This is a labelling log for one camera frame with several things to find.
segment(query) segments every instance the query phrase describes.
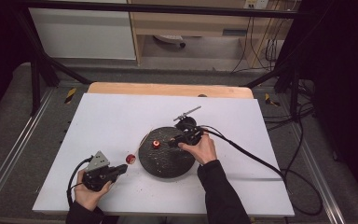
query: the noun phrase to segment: small red cap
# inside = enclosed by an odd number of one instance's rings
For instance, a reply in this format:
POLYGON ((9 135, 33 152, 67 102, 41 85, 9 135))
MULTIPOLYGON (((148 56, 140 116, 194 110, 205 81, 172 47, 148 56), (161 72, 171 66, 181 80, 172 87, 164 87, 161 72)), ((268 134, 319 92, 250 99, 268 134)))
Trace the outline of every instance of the small red cap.
POLYGON ((128 155, 126 158, 127 164, 133 164, 136 161, 136 157, 132 154, 128 155))
POLYGON ((159 146, 160 146, 160 143, 159 143, 158 140, 154 140, 152 145, 153 145, 153 148, 154 148, 154 149, 158 149, 159 146))

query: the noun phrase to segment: black round disc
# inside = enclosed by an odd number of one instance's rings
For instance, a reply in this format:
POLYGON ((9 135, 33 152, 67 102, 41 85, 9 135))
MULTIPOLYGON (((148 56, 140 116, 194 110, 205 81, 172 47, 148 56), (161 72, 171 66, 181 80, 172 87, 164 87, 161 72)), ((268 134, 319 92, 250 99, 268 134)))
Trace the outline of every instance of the black round disc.
POLYGON ((173 127, 162 127, 150 132, 139 147, 139 161, 145 170, 161 178, 175 178, 185 174, 194 164, 194 157, 179 147, 168 146, 168 141, 182 132, 173 127), (153 141, 159 148, 153 148, 153 141))

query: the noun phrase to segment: hand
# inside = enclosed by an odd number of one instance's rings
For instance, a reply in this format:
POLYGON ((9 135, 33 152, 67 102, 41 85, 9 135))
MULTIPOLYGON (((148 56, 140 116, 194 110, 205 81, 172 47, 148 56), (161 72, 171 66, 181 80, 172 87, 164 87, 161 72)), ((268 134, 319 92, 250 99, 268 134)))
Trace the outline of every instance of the hand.
MULTIPOLYGON (((84 173, 84 170, 77 173, 77 184, 82 182, 84 173)), ((87 189, 83 184, 77 185, 75 187, 75 201, 92 212, 97 207, 98 201, 105 193, 109 192, 111 184, 112 181, 108 181, 98 192, 87 189)))
POLYGON ((179 143, 178 146, 179 148, 191 153, 202 165, 208 163, 209 161, 217 160, 213 139, 211 139, 209 134, 206 132, 203 133, 200 141, 195 146, 190 146, 185 143, 179 143))

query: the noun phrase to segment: white cabinet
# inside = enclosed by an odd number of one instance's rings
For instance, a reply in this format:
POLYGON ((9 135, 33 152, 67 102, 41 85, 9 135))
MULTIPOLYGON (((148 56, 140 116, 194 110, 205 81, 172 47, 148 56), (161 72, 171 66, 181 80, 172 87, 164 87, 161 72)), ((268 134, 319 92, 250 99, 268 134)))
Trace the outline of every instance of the white cabinet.
MULTIPOLYGON (((127 3, 125 0, 87 2, 127 3)), ((135 60, 128 12, 43 8, 30 8, 30 11, 43 47, 51 57, 135 60)))

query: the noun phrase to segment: white tabletop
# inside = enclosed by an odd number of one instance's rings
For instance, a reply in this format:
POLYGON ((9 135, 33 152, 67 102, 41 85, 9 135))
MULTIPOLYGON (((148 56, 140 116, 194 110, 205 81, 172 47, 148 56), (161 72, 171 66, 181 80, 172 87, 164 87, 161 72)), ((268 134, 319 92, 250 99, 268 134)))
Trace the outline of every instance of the white tabletop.
MULTIPOLYGON (((34 211, 63 214, 69 209, 65 191, 76 166, 99 150, 117 166, 134 153, 152 129, 172 127, 182 113, 209 125, 262 160, 278 168, 257 100, 157 95, 83 95, 71 127, 34 204, 34 211)), ((229 182, 252 217, 287 217, 294 211, 280 177, 264 165, 213 137, 229 182)), ((137 161, 129 165, 100 201, 110 215, 206 214, 198 163, 174 179, 150 175, 137 161)))

